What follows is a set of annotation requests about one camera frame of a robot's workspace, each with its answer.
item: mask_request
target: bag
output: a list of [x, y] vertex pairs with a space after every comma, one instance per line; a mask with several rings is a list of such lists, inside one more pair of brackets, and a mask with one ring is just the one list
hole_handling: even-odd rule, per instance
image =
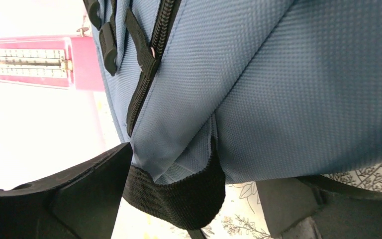
[[84, 3], [138, 209], [193, 231], [224, 184], [382, 162], [382, 1]]

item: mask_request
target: black zipper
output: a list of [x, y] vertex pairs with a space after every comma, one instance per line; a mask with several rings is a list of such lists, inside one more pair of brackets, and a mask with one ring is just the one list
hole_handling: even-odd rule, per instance
[[[154, 51], [157, 67], [160, 65], [160, 61], [162, 60], [163, 52], [165, 51], [169, 34], [171, 33], [180, 3], [181, 0], [161, 0], [150, 44], [152, 51]], [[132, 96], [127, 113], [127, 130], [130, 137], [132, 135], [132, 131], [134, 130], [134, 126], [137, 122], [141, 108], [143, 107], [144, 101], [146, 100], [147, 94], [150, 90], [153, 79], [154, 76], [148, 77], [143, 73], [140, 75], [140, 80], [134, 95]]]

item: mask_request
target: zipper teeth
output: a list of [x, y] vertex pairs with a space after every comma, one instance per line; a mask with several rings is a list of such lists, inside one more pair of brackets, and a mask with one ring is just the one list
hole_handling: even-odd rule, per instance
[[[154, 33], [151, 40], [151, 46], [155, 49], [156, 58], [161, 56], [165, 47], [168, 34], [169, 20], [172, 16], [175, 0], [162, 0], [161, 11], [156, 20]], [[138, 86], [136, 95], [133, 99], [130, 109], [130, 117], [128, 117], [128, 134], [131, 136], [134, 129], [135, 121], [137, 120], [141, 105], [144, 103], [144, 98], [149, 90], [151, 79], [143, 75], [143, 80]]]

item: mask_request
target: blue fabric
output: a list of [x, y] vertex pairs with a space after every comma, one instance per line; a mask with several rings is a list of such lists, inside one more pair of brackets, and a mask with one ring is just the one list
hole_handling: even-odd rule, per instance
[[[148, 38], [159, 4], [132, 1]], [[140, 68], [128, 5], [118, 1], [119, 69], [103, 79], [133, 164], [157, 183], [200, 171], [213, 134], [227, 183], [382, 161], [382, 1], [182, 0], [131, 138]]]

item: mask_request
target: zipper pull tab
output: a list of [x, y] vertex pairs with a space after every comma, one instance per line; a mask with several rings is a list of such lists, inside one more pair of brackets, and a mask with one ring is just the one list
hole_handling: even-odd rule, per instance
[[158, 61], [156, 60], [156, 52], [153, 47], [148, 45], [146, 35], [130, 8], [126, 12], [125, 25], [134, 41], [138, 65], [141, 67], [143, 74], [149, 79], [152, 79], [159, 67]]

